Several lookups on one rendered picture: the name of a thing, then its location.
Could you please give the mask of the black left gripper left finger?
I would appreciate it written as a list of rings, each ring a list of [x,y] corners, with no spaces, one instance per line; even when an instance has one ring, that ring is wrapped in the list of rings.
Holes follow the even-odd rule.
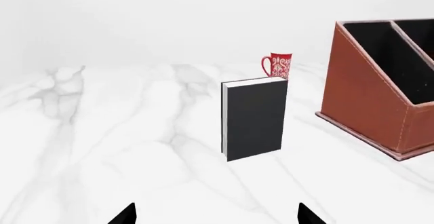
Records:
[[[136,205],[131,203],[123,209],[108,224],[136,224]]]

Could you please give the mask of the brown leather caddy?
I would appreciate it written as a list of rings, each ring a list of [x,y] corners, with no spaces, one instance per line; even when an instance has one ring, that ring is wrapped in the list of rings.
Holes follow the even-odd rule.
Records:
[[[317,116],[395,160],[434,151],[434,19],[337,22]]]

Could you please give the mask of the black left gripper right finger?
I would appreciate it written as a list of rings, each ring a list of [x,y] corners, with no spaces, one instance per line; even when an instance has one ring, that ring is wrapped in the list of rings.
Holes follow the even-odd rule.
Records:
[[[303,203],[298,205],[298,224],[327,224]]]

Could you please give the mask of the red patterned mug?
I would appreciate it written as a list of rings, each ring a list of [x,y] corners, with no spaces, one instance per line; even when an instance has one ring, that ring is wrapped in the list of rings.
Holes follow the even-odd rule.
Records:
[[[269,61],[269,71],[265,68],[265,60]],[[291,60],[292,54],[271,53],[270,56],[264,56],[262,58],[262,70],[265,72],[267,77],[282,77],[283,79],[288,79]]]

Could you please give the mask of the black hardcover book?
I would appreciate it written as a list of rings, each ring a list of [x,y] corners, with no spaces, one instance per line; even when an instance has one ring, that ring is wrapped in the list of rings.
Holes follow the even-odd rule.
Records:
[[[287,90],[282,77],[220,84],[221,152],[227,161],[281,149]]]

